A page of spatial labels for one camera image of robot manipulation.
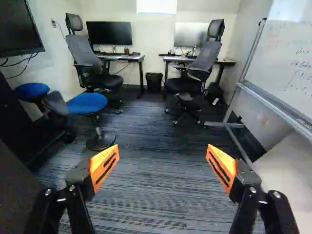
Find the trash can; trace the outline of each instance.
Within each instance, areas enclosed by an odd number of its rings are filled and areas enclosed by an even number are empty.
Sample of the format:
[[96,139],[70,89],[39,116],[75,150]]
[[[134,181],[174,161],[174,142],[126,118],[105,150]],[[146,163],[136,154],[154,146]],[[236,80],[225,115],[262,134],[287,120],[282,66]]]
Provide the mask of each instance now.
[[147,92],[149,94],[160,94],[161,93],[161,81],[162,73],[147,72],[145,74],[147,83]]

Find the chair headrest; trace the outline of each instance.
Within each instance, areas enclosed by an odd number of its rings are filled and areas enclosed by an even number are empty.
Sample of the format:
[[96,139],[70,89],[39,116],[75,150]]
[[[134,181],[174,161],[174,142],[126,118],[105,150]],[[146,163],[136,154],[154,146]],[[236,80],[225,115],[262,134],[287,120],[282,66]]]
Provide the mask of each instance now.
[[214,19],[208,27],[208,37],[221,41],[225,29],[224,19]]
[[83,24],[79,15],[66,13],[66,25],[73,31],[82,31]]

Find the blue stool seat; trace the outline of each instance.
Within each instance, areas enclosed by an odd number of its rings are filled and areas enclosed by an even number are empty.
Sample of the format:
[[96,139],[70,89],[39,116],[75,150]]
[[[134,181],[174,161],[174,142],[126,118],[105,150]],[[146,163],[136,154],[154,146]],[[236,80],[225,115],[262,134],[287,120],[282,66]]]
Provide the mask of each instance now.
[[37,102],[46,96],[50,88],[42,83],[22,84],[15,89],[16,96],[24,101]]
[[70,114],[87,115],[102,110],[107,105],[107,98],[98,93],[79,94],[67,102]]

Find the monitor stand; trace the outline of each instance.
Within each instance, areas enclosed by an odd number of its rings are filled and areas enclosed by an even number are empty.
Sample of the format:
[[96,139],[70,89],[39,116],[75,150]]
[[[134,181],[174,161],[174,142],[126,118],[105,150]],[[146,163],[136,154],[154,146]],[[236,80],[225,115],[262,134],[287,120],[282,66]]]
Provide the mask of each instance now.
[[195,56],[196,47],[197,47],[197,46],[193,47],[193,49],[192,49],[192,52],[193,52],[193,53],[192,53],[192,56]]

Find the power outlet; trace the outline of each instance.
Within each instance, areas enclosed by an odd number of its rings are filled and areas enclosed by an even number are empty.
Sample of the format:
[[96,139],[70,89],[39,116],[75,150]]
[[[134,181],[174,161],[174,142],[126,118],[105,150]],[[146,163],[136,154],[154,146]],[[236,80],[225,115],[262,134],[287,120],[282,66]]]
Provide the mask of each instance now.
[[55,23],[55,21],[54,21],[53,19],[51,19],[51,23],[52,23],[52,26],[53,26],[54,28],[57,27],[57,23]]

